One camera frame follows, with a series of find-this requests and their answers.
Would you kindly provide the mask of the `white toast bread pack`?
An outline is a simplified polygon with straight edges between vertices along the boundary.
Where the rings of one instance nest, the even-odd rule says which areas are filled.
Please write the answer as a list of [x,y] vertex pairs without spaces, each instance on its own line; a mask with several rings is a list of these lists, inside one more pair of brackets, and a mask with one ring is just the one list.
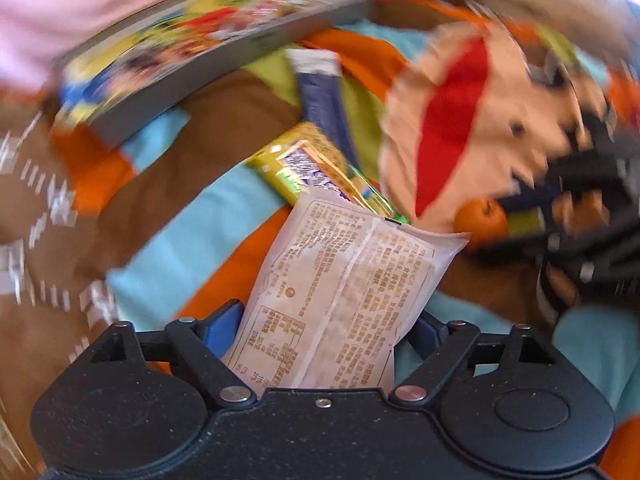
[[224,364],[256,394],[390,392],[396,344],[467,242],[330,191],[302,194],[260,268]]

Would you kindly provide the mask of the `orange tangerine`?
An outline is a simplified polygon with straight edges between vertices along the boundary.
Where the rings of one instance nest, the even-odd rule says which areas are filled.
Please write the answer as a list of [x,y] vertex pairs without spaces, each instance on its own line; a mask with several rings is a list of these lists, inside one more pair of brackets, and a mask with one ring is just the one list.
[[508,237],[508,218],[492,198],[474,198],[463,204],[454,215],[454,232],[469,235],[466,249],[470,252],[501,242]]

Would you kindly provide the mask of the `brown patterned fabric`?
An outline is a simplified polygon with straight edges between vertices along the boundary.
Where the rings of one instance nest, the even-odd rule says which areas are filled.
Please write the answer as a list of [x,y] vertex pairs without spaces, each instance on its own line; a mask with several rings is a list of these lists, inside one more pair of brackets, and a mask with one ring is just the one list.
[[39,103],[1,96],[1,475],[35,479],[29,416],[47,386],[105,326],[76,266],[94,222],[73,210]]

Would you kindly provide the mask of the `yellow purple snack bar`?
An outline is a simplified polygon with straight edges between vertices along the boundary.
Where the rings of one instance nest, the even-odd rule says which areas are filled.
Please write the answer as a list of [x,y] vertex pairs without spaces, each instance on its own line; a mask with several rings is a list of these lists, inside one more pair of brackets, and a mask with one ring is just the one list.
[[321,188],[379,216],[409,222],[311,122],[300,122],[246,163],[291,205],[300,194]]

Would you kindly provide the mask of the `dark blue snack stick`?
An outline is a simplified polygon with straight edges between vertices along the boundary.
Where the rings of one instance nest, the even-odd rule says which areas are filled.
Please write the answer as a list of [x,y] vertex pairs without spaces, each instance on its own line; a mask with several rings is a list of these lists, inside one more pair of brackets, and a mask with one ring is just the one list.
[[302,116],[314,124],[359,169],[341,94],[341,64],[329,50],[292,48],[285,53],[295,72]]

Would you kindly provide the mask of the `grey cartoon tray box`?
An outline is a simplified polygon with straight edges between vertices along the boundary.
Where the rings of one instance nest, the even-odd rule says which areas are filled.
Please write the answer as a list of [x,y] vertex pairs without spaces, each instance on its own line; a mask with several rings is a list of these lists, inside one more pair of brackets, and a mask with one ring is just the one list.
[[106,148],[215,79],[286,44],[367,16],[372,0],[163,0],[59,58],[53,125]]

